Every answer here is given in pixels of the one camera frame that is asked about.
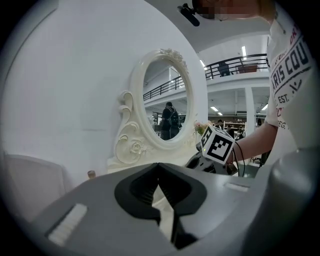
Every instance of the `small bottle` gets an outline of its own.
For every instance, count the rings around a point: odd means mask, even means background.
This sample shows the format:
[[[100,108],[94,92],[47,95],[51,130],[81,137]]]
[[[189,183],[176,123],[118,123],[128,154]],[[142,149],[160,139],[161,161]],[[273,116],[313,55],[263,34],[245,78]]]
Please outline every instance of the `small bottle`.
[[[90,170],[87,172],[89,179],[93,179],[96,177],[96,172],[94,170]]]

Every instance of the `hand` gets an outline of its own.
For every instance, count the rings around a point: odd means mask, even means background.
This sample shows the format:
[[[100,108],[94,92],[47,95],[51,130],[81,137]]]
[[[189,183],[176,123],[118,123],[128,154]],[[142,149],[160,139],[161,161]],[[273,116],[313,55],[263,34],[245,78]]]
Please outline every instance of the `hand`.
[[[235,159],[234,159],[234,154],[233,154],[233,152],[231,152],[230,155],[228,156],[225,164],[226,164],[226,165],[230,165],[230,164],[232,164],[232,163],[234,162],[234,160],[235,160]]]

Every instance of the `ornate mirror frame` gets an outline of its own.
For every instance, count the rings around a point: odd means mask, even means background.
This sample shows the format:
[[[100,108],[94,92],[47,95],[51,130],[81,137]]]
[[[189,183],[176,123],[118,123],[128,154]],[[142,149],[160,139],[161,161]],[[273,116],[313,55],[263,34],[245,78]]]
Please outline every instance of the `ornate mirror frame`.
[[[159,60],[166,61],[177,69],[183,79],[187,97],[185,123],[172,140],[162,140],[152,129],[143,98],[146,71],[151,62]],[[179,52],[158,49],[146,54],[131,74],[129,90],[123,91],[118,100],[122,104],[119,107],[122,122],[113,148],[114,157],[107,161],[108,173],[154,162],[181,165],[195,153],[194,122],[197,113],[193,87],[187,64]]]

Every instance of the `backpack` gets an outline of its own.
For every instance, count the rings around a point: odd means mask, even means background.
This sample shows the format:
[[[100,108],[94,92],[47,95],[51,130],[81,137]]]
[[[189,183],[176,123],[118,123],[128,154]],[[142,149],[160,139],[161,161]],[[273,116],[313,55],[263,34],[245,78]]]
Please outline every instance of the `backpack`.
[[[179,127],[179,115],[175,109],[169,108],[171,115],[168,118],[169,124],[172,127]]]

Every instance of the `gray plastic surface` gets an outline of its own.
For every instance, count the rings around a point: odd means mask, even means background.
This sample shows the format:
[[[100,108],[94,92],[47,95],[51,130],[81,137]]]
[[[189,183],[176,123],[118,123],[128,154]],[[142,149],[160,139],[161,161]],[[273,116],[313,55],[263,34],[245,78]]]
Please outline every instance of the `gray plastic surface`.
[[[88,256],[114,255],[114,251],[160,256],[176,251],[156,221],[132,217],[115,199],[119,181],[147,166],[150,164],[84,182],[46,208],[32,224],[45,235],[68,210],[80,203],[86,205],[88,211],[66,242],[67,249]]]
[[[207,173],[172,164],[167,165],[200,181],[207,190],[207,197],[196,214],[180,217],[184,231],[198,239],[215,229],[232,213],[248,193],[245,190],[249,191],[254,181],[253,178]]]
[[[198,164],[194,168],[190,168],[195,171],[204,171],[207,168],[210,168],[212,165],[214,166],[215,173],[222,174],[222,175],[228,175],[227,169],[225,168],[224,164],[215,162],[209,158],[206,158],[203,156],[202,151],[198,151],[196,154],[194,154],[188,163],[186,164],[186,167],[192,162],[192,161],[198,161]]]
[[[83,255],[259,255],[290,231],[313,198],[319,181],[319,153],[293,152],[272,167],[260,168],[255,179],[168,164],[201,181],[207,189],[206,200],[198,211],[180,217],[184,231],[198,238],[181,250],[164,237],[155,221],[133,218],[115,201],[117,183],[148,165],[85,182],[48,207],[33,224],[45,234],[75,203],[82,203],[89,207],[88,214],[66,247]],[[241,191],[226,184],[249,188]]]

